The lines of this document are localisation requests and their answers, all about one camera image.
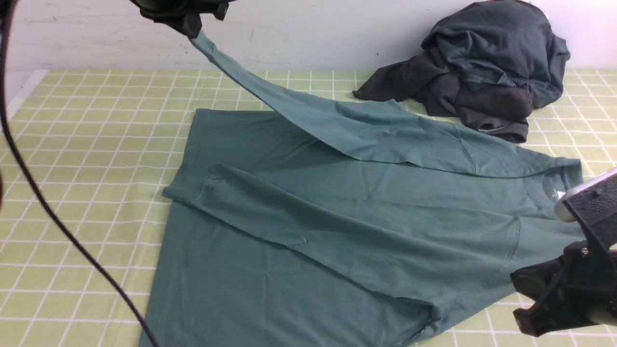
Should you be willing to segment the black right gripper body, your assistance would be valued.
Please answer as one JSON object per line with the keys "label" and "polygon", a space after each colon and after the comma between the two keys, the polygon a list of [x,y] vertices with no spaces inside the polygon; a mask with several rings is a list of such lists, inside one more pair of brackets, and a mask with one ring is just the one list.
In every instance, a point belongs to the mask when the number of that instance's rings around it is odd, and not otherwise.
{"label": "black right gripper body", "polygon": [[518,294],[533,301],[513,316],[520,332],[533,337],[595,325],[615,326],[616,251],[573,242],[551,261],[511,273]]}

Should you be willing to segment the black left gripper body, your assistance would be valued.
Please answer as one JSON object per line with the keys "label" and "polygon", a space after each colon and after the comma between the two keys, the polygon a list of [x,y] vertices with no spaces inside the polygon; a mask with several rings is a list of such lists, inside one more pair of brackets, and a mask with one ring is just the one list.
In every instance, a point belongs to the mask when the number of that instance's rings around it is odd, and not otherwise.
{"label": "black left gripper body", "polygon": [[133,0],[142,17],[164,24],[188,38],[202,31],[201,14],[223,21],[231,0]]}

